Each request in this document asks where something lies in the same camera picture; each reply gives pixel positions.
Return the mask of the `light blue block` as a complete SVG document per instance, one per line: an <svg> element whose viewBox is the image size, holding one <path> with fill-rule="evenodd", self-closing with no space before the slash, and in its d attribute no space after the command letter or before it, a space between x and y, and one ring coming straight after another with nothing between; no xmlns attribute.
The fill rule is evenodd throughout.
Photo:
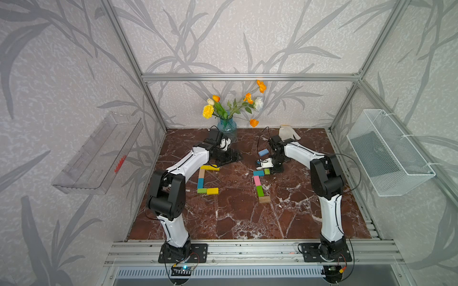
<svg viewBox="0 0 458 286"><path fill-rule="evenodd" d="M269 153L270 153L270 151L269 151L268 149L265 148L265 149L259 151L259 152L258 152L258 155L259 155L260 157L263 157L263 156L268 155Z"/></svg>

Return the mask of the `pink block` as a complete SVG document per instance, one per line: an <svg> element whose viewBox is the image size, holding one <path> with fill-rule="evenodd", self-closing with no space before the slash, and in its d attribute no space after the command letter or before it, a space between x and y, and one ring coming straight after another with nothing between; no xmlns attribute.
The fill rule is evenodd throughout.
<svg viewBox="0 0 458 286"><path fill-rule="evenodd" d="M254 176L254 182L256 186L261 186L261 181L259 176Z"/></svg>

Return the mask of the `brown wooden block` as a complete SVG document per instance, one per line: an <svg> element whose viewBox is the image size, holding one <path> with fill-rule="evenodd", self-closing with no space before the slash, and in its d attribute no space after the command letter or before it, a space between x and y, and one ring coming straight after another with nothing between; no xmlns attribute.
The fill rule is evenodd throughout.
<svg viewBox="0 0 458 286"><path fill-rule="evenodd" d="M271 203L271 198L270 196L261 196L258 198L258 201L260 204L269 204Z"/></svg>

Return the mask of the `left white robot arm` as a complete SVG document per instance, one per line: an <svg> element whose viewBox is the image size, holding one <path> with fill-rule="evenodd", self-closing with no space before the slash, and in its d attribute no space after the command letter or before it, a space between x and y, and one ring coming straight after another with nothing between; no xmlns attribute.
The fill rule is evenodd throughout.
<svg viewBox="0 0 458 286"><path fill-rule="evenodd" d="M240 161L241 154L230 145L228 136L218 129L210 129L207 138L193 146L178 163L152 174L146 207L156 215L165 231L166 240L162 247L165 262L183 261L192 253L182 216L186 205L186 182L211 161L218 167Z"/></svg>

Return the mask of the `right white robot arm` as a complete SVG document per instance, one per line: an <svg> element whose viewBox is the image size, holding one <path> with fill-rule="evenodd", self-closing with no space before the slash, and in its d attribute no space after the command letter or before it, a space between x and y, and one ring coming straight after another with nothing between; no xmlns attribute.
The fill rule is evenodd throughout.
<svg viewBox="0 0 458 286"><path fill-rule="evenodd" d="M278 135L268 143L273 152L273 172L282 172L286 159L293 159L310 170L312 190L318 196L322 213L318 253L329 262L341 257L347 252L341 219L342 193L347 182L337 156L312 151L294 139L282 140Z"/></svg>

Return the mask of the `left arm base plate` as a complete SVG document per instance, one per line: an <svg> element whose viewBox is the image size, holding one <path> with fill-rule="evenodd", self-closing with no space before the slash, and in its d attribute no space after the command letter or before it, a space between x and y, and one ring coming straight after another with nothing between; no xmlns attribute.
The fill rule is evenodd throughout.
<svg viewBox="0 0 458 286"><path fill-rule="evenodd" d="M187 242L183 247L174 247L165 243L161 247L159 263L205 263L208 255L208 244Z"/></svg>

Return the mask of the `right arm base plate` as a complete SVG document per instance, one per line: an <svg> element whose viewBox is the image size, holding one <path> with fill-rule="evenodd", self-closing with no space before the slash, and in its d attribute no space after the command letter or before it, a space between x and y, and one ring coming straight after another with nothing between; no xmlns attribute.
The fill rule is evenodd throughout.
<svg viewBox="0 0 458 286"><path fill-rule="evenodd" d="M353 257L347 244L343 241L337 243L300 243L298 250L304 262L352 262Z"/></svg>

